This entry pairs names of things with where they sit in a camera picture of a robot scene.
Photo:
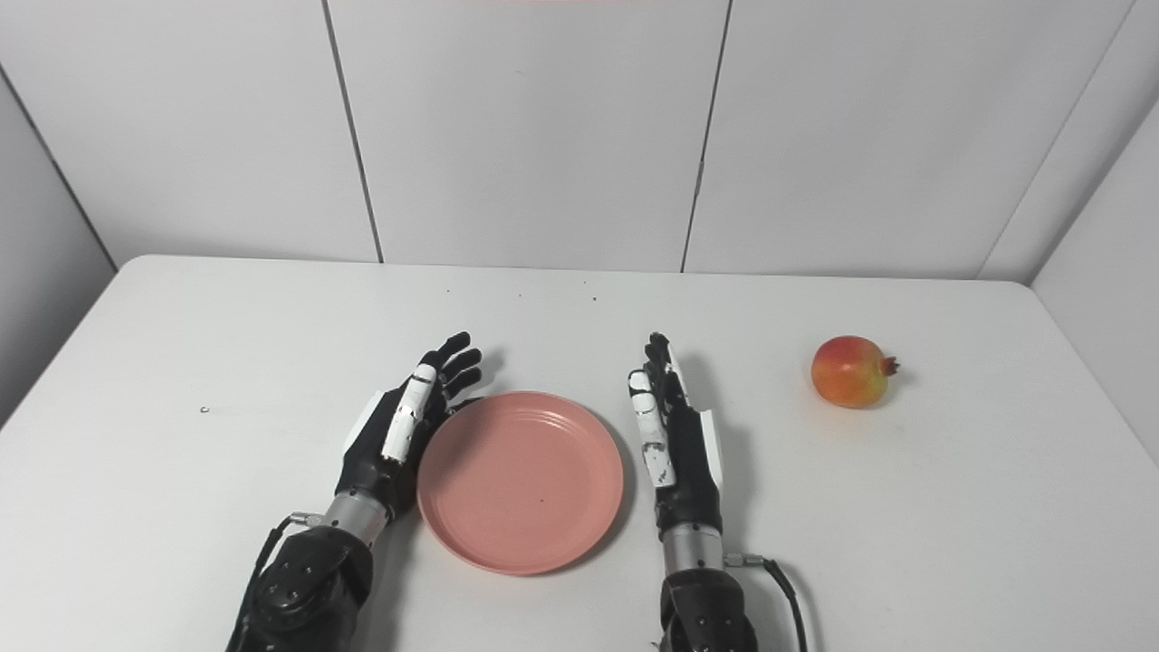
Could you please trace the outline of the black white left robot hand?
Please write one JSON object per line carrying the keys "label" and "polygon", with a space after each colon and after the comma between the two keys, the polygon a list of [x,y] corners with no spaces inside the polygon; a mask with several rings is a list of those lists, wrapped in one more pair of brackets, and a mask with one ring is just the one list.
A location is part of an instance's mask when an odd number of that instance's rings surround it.
{"label": "black white left robot hand", "polygon": [[482,379],[482,352],[471,334],[452,335],[427,351],[398,388],[378,391],[353,430],[336,495],[379,504],[392,523],[417,503],[417,475],[435,432],[472,400],[453,400]]}

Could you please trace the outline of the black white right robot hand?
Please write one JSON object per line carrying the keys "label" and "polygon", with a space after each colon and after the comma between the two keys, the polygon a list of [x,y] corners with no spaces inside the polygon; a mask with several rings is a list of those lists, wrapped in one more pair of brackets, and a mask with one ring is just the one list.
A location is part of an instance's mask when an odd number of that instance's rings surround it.
{"label": "black white right robot hand", "polygon": [[646,362],[632,369],[627,388],[640,450],[654,488],[661,537],[680,525],[723,532],[722,462],[713,416],[693,406],[675,347],[653,331]]}

